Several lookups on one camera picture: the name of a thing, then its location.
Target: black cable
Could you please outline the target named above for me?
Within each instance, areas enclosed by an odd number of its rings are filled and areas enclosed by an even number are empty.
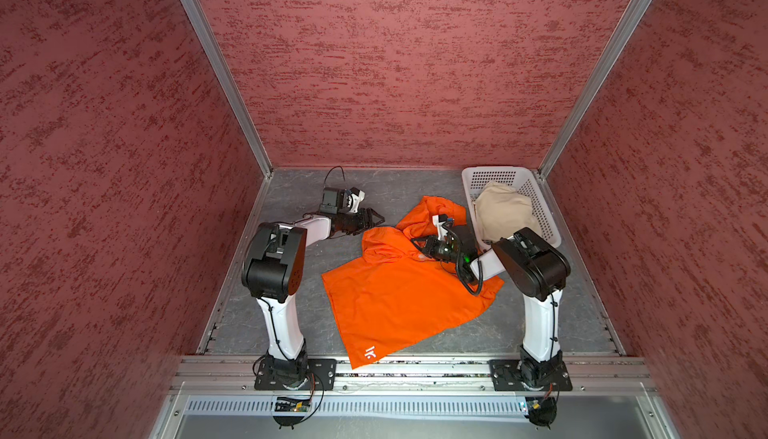
[[[314,381],[317,377],[315,376],[314,372],[310,372],[310,374],[312,374],[312,383],[314,384]],[[296,425],[300,425],[301,423],[303,423],[304,421],[306,421],[307,419],[315,415],[315,413],[320,409],[320,406],[322,406],[322,399],[326,396],[326,386],[322,383],[322,379],[319,379],[318,382],[320,382],[320,386],[322,387],[320,402],[317,404],[317,407],[315,407],[315,409],[310,413],[310,415],[304,417],[301,421],[297,422]]]
[[[480,292],[482,292],[482,262],[478,261],[478,287],[475,290],[472,290],[472,288],[469,287],[469,282],[471,282],[475,275],[472,274],[472,269],[470,268],[470,275],[472,276],[470,279],[466,279],[466,274],[463,274],[462,272],[466,272],[464,269],[464,264],[462,264],[462,260],[464,259],[464,256],[462,254],[462,240],[458,238],[458,235],[453,232],[451,229],[452,224],[446,223],[442,227],[446,230],[447,233],[451,235],[453,238],[453,241],[456,242],[456,245],[458,246],[458,251],[456,252],[456,276],[458,277],[458,280],[462,283],[464,286],[464,289],[469,292],[469,294],[474,295],[475,297],[480,295]]]
[[[277,338],[277,329],[275,329],[275,318],[272,315],[272,306],[270,305],[269,302],[265,301],[264,299],[262,299],[262,298],[258,298],[258,299],[260,301],[264,302],[264,304],[266,304],[266,307],[270,310],[270,320],[272,321],[272,332],[275,335],[275,343],[277,343],[277,348],[280,349],[280,353],[283,355],[283,357],[285,357],[285,360],[286,361],[290,361],[291,357],[288,357],[288,354],[286,354],[283,351],[283,348],[280,347],[280,339]]]
[[[323,188],[325,188],[325,186],[326,186],[326,181],[328,180],[328,176],[331,175],[331,172],[333,172],[333,169],[335,169],[335,168],[340,168],[341,169],[341,177],[344,179],[344,183],[346,184],[346,177],[344,175],[344,168],[341,165],[334,165],[333,167],[331,167],[331,170],[328,171],[328,173],[326,174],[326,178],[324,178],[322,180],[322,187]]]
[[[442,261],[438,261],[438,262],[440,263],[440,269],[442,269],[443,271],[448,272],[450,275],[455,275],[456,277],[458,277],[458,274],[456,274],[454,272],[451,272],[451,271],[448,271],[445,267],[443,267]]]
[[[549,348],[549,360],[551,361],[552,353],[554,352],[554,342],[557,340],[555,336],[555,333],[556,333],[555,328],[558,326],[558,324],[557,324],[557,316],[554,313],[554,308],[558,307],[558,303],[554,301],[554,294],[550,294],[549,298],[552,299],[552,337],[550,339],[552,341],[552,345]]]
[[[266,357],[267,354],[270,353],[270,349],[267,348],[266,352],[262,354],[258,359],[254,361],[254,363],[251,365],[250,369],[254,372],[254,390],[256,390],[256,381],[259,380],[259,375],[256,373],[256,365],[261,364],[261,361],[264,360],[264,357]]]

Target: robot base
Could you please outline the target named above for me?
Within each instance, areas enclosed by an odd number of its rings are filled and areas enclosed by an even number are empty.
[[[537,362],[521,348],[521,359],[488,361],[494,390],[547,392],[552,385],[553,391],[572,391],[574,387],[562,354],[559,351],[550,361]]]
[[[254,389],[256,391],[308,391],[310,382],[304,383],[296,389],[288,389],[288,386],[278,377],[273,367],[268,364],[270,356],[264,357],[256,372]],[[315,375],[320,384],[315,383],[316,391],[325,388],[326,392],[333,390],[333,380],[336,377],[336,359],[309,359],[310,372]]]

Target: metal vent grille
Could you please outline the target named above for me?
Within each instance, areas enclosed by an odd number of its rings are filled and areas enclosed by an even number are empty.
[[[187,415],[269,416],[273,397],[193,396]],[[414,397],[414,396],[326,396],[317,416],[378,417],[474,417],[490,420],[524,420],[522,397]]]

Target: cable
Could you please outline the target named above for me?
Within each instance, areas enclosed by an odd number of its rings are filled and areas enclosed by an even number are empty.
[[[558,307],[558,303],[554,301],[554,293],[549,295],[549,298],[552,299],[552,337],[550,338],[550,341],[552,344],[549,347],[549,360],[552,360],[552,353],[554,352],[554,342],[557,340],[557,331],[555,328],[558,326],[557,322],[557,316],[554,313],[554,309]]]
[[[542,398],[542,402],[546,401],[550,394],[552,394],[552,382],[549,383],[549,391],[547,391],[547,394]]]
[[[447,270],[447,269],[446,269],[446,268],[445,268],[445,267],[442,265],[442,261],[438,261],[438,263],[440,264],[440,269],[442,269],[443,271],[446,271],[446,272],[448,272],[450,275],[453,275],[453,276],[456,276],[456,277],[458,277],[458,274],[456,274],[456,272],[451,272],[451,271],[448,271],[448,270]]]
[[[310,374],[312,375],[312,386],[314,387],[316,376],[315,376],[314,372],[310,372]],[[307,419],[309,419],[310,417],[315,415],[315,413],[320,409],[320,406],[322,406],[322,399],[325,398],[325,396],[326,396],[326,386],[322,383],[322,380],[318,380],[318,382],[320,382],[320,386],[322,387],[322,394],[320,396],[320,402],[317,404],[317,407],[315,407],[314,410],[310,413],[310,415],[304,417],[301,421],[297,422],[296,425],[300,425],[301,423],[303,423],[304,421],[306,421]]]
[[[254,376],[256,375],[256,365],[261,364],[261,361],[263,361],[264,357],[266,357],[266,355],[269,353],[270,353],[270,350],[267,349],[266,352],[262,354],[258,359],[256,359],[253,365],[251,365],[250,369],[254,372]]]
[[[331,172],[333,172],[333,169],[335,169],[335,168],[340,168],[341,169],[341,177],[344,179],[344,183],[346,184],[346,176],[344,175],[344,168],[341,165],[334,165],[333,167],[331,167],[331,170],[328,171],[328,173],[326,174],[326,178],[324,178],[322,180],[322,187],[323,188],[325,188],[325,186],[326,186],[326,182],[328,181],[328,176],[331,175]]]
[[[456,277],[458,277],[458,281],[462,283],[464,286],[464,289],[469,292],[469,294],[474,295],[475,297],[480,295],[480,292],[482,292],[482,262],[478,261],[478,287],[475,290],[472,290],[471,287],[469,287],[469,283],[472,282],[475,279],[475,275],[472,273],[472,268],[470,267],[469,274],[471,277],[467,279],[466,277],[466,269],[465,265],[462,264],[462,260],[464,259],[464,255],[462,254],[462,240],[458,237],[456,233],[453,232],[453,229],[451,229],[451,226],[453,226],[453,221],[447,221],[445,224],[442,225],[442,228],[446,231],[447,234],[451,236],[451,239],[453,239],[453,242],[456,243],[457,250],[456,250]]]
[[[285,360],[290,361],[291,357],[288,357],[288,354],[286,354],[285,351],[283,351],[283,348],[280,347],[280,339],[277,338],[277,329],[275,329],[275,318],[272,315],[272,306],[270,305],[269,302],[265,301],[262,298],[257,298],[257,299],[264,302],[264,304],[266,304],[266,307],[270,310],[270,320],[272,321],[272,333],[275,335],[275,343],[277,344],[277,348],[280,350],[280,353],[283,355]]]

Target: black mounting plate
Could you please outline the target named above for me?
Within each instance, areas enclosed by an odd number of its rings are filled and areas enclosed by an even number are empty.
[[[526,387],[514,376],[513,371],[518,369],[519,362],[519,359],[491,359],[488,361],[488,366],[491,367],[491,379],[493,379],[495,391],[537,392]],[[547,379],[552,383],[553,391],[567,392],[574,389],[573,384],[571,384],[571,375],[563,363],[555,367],[554,372]],[[540,389],[540,391],[547,392],[544,388]]]
[[[310,372],[315,375],[318,381],[322,382],[326,392],[331,391],[333,389],[333,381],[336,378],[336,359],[312,359],[310,357],[308,361]],[[261,361],[259,370],[256,372],[254,389],[256,391],[308,391],[310,389],[310,382],[305,382],[298,389],[288,389],[280,379],[267,370],[264,361]]]

